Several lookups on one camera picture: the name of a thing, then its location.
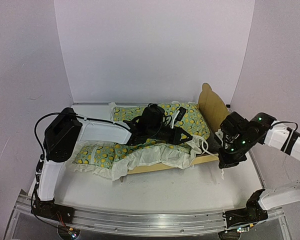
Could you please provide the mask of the lemon print bed cushion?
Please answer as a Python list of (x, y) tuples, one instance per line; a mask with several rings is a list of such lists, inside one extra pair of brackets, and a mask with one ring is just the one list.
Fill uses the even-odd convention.
[(181, 121), (175, 123), (193, 136), (193, 139), (179, 145), (173, 145), (163, 140), (147, 139), (145, 143), (134, 146), (115, 144), (110, 178), (115, 181), (126, 176), (128, 171), (136, 167), (150, 167), (156, 164), (186, 169), (193, 165), (200, 155), (216, 155), (220, 144), (215, 140), (215, 134), (206, 123), (199, 111), (199, 105), (194, 102), (168, 102), (158, 104), (165, 111), (165, 116), (173, 116), (179, 108), (186, 109)]

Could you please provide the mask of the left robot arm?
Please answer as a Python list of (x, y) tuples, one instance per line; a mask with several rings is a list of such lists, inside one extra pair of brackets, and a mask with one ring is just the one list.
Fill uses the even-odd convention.
[(55, 118), (45, 129), (44, 140), (39, 142), (42, 153), (35, 170), (34, 187), (34, 195), (40, 200), (38, 211), (47, 219), (57, 214), (57, 207), (51, 201), (54, 201), (61, 168), (72, 156), (77, 142), (103, 141), (135, 146), (153, 139), (180, 145), (193, 138), (175, 126), (185, 113), (185, 108), (180, 107), (176, 114), (167, 116), (162, 107), (150, 103), (131, 120), (111, 121), (81, 116), (71, 107), (41, 117), (40, 122), (51, 116)]

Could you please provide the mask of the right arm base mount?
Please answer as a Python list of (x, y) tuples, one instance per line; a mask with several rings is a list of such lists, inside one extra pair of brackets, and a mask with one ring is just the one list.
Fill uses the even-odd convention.
[(222, 217), (225, 218), (227, 230), (246, 227), (268, 219), (268, 212), (262, 209), (258, 202), (264, 191), (264, 188), (255, 191), (244, 208), (227, 210), (223, 213)]

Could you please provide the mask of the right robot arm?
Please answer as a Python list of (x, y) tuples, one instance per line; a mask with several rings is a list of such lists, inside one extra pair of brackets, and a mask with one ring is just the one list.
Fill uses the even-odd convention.
[[(275, 148), (300, 162), (300, 133), (264, 112), (247, 120), (237, 112), (230, 113), (220, 124), (218, 136), (219, 168), (231, 168), (247, 159), (246, 153), (256, 144)], [(242, 209), (242, 218), (252, 222), (262, 210), (300, 202), (300, 180), (273, 189), (261, 189), (253, 194), (256, 202)]]

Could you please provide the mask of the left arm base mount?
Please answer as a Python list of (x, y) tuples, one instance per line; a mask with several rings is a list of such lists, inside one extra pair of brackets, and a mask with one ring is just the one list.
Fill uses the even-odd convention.
[(54, 200), (41, 201), (32, 199), (31, 213), (39, 218), (71, 224), (75, 209), (70, 206), (56, 204)]

